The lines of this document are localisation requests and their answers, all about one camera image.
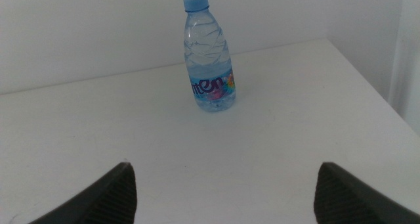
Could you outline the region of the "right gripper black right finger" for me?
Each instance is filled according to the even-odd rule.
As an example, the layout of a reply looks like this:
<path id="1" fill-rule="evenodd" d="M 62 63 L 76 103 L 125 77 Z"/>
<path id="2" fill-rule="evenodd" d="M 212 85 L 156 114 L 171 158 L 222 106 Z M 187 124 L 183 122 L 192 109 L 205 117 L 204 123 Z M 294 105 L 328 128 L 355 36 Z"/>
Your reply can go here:
<path id="1" fill-rule="evenodd" d="M 333 162 L 324 162 L 318 171 L 314 214 L 318 223 L 419 224 L 419 214 Z"/>

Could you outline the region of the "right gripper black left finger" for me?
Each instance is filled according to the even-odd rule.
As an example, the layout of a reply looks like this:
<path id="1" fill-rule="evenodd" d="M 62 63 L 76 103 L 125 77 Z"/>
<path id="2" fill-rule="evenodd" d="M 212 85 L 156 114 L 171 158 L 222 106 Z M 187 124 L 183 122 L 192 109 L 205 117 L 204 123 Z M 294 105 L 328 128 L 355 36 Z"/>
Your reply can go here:
<path id="1" fill-rule="evenodd" d="M 135 171 L 129 162 L 121 162 L 31 224 L 133 224 L 136 210 Z"/>

